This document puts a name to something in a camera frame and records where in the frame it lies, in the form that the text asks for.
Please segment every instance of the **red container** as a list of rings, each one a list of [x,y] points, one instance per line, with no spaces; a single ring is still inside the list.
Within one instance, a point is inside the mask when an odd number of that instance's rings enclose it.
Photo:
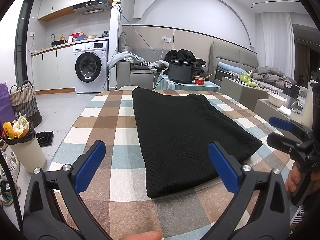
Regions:
[[[204,84],[204,81],[205,81],[205,78],[195,76],[195,84],[197,84],[197,85],[203,85],[203,84]]]
[[[84,33],[82,34],[83,32],[78,32],[78,33],[73,33],[73,34],[70,34],[69,36],[72,36],[72,38],[76,38],[78,37],[79,35],[84,35]]]

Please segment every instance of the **blue pillow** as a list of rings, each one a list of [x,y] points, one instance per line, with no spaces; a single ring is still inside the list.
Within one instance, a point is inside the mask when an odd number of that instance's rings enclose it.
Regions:
[[[227,70],[227,71],[232,71],[234,73],[237,73],[240,75],[241,72],[247,74],[248,72],[243,70],[242,68],[239,68],[239,67],[234,67],[234,66],[231,66],[231,65],[228,65],[226,63],[222,63],[222,62],[219,62],[218,63],[218,66],[220,68],[223,68],[224,70]]]

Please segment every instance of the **human hand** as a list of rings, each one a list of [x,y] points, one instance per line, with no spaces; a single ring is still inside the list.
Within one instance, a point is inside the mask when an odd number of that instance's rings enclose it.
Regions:
[[[159,231],[150,231],[138,235],[130,235],[122,237],[120,240],[161,240],[162,233]]]
[[[314,180],[315,183],[313,184],[313,187],[311,188],[310,192],[308,192],[309,195],[320,189],[320,170],[313,171],[311,173],[311,179]],[[297,189],[297,185],[300,183],[300,181],[301,173],[298,168],[298,163],[294,162],[292,170],[289,171],[288,178],[284,184],[285,190],[287,192],[295,192]]]

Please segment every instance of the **purple bag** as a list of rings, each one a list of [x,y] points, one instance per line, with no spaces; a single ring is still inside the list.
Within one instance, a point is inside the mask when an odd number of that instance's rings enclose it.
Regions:
[[[14,120],[16,117],[9,98],[7,84],[0,83],[0,128],[3,129],[4,122],[13,122]]]

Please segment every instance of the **plaid tablecloth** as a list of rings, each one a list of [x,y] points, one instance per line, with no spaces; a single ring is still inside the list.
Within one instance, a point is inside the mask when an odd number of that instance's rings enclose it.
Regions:
[[[203,85],[195,84],[193,80],[191,84],[180,84],[173,83],[167,79],[168,76],[164,74],[160,74],[157,82],[155,90],[186,90],[186,91],[214,91],[220,92],[220,86],[214,84],[210,81],[205,81]]]
[[[245,163],[256,171],[270,172],[271,168],[280,168],[283,177],[287,178],[292,161],[287,154],[268,147],[266,142],[267,135],[276,129],[245,106],[217,92],[157,92],[173,96],[205,95],[214,107],[263,142]],[[113,239],[151,230],[161,231],[168,240],[200,239],[233,197],[220,179],[159,199],[147,196],[145,163],[132,108],[132,91],[110,91],[95,96],[61,143],[49,170],[73,163],[95,140],[105,142],[107,153],[88,189],[80,196]],[[56,196],[68,224],[75,227],[58,191]],[[257,196],[254,192],[242,225],[249,219]]]

